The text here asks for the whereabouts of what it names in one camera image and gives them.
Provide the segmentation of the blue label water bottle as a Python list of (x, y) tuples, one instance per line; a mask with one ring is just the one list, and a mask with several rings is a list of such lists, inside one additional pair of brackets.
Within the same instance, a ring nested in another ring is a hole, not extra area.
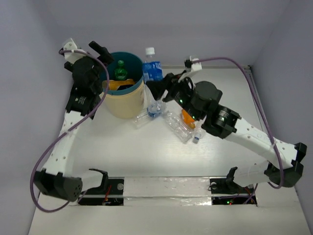
[(147, 86), (148, 81), (160, 81), (163, 79), (163, 72), (161, 62), (156, 59), (155, 48), (145, 48), (145, 60), (142, 65), (143, 77), (145, 83), (145, 94), (147, 98), (147, 104), (151, 104), (154, 100), (151, 92)]

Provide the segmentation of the green plastic bottle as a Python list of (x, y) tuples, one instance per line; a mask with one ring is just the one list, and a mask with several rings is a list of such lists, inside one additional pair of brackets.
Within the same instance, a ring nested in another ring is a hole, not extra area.
[(114, 77), (117, 81), (125, 81), (127, 79), (128, 72), (125, 69), (125, 63), (123, 60), (118, 60), (117, 67), (114, 70)]

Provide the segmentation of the orange floral label bottle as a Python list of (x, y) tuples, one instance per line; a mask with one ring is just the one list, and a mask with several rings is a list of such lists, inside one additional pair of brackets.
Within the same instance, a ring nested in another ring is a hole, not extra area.
[(120, 86), (121, 81), (117, 80), (110, 80), (109, 82), (107, 80), (102, 82), (102, 87), (104, 89), (108, 88), (110, 91), (117, 91), (118, 87)]

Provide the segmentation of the orange juice bottle blue label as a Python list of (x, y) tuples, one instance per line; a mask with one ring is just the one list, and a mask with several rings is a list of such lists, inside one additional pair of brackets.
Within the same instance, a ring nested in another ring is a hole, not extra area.
[(128, 89), (128, 88), (131, 88), (135, 84), (136, 84), (136, 82), (134, 82), (131, 79), (125, 80), (125, 81), (121, 81), (121, 84), (120, 84), (120, 86), (118, 87), (117, 90), (121, 91), (121, 90), (125, 90), (125, 89)]

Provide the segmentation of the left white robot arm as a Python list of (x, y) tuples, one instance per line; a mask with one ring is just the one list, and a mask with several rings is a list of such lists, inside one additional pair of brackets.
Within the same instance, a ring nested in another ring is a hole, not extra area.
[(59, 50), (66, 60), (65, 69), (72, 74), (73, 86), (60, 134), (42, 154), (42, 157), (49, 157), (42, 169), (38, 169), (36, 163), (31, 173), (31, 189), (37, 187), (44, 195), (68, 202), (76, 201), (89, 188), (97, 193), (108, 189), (104, 171), (89, 169), (81, 176), (75, 176), (74, 157), (70, 153), (82, 125), (91, 123), (108, 91), (103, 89), (100, 76), (108, 72), (107, 65), (113, 62), (113, 56), (95, 41), (90, 42), (89, 47), (98, 53), (98, 57), (81, 49), (73, 39), (68, 39)]

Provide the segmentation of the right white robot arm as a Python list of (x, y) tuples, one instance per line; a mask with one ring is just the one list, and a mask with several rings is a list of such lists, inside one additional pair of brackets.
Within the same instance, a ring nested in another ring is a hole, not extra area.
[(223, 93), (213, 83), (193, 84), (189, 77), (169, 73), (161, 81), (148, 81), (147, 87), (154, 99), (174, 100), (194, 120), (203, 120), (201, 127), (210, 135), (234, 142), (265, 159), (248, 168), (231, 168), (225, 180), (229, 191), (263, 182), (291, 188), (302, 177), (306, 145), (270, 138), (269, 133), (253, 127), (237, 112), (219, 104)]

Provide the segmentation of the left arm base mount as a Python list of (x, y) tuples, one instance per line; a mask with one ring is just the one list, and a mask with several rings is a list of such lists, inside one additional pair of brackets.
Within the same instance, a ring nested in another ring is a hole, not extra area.
[(78, 202), (81, 206), (123, 206), (124, 178), (109, 178), (105, 189), (91, 188)]

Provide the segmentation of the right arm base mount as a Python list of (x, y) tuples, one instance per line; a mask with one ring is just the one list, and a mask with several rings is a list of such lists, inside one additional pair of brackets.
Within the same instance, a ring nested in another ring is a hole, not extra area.
[(210, 178), (208, 191), (211, 192), (212, 205), (257, 205), (254, 186), (229, 186), (226, 178)]

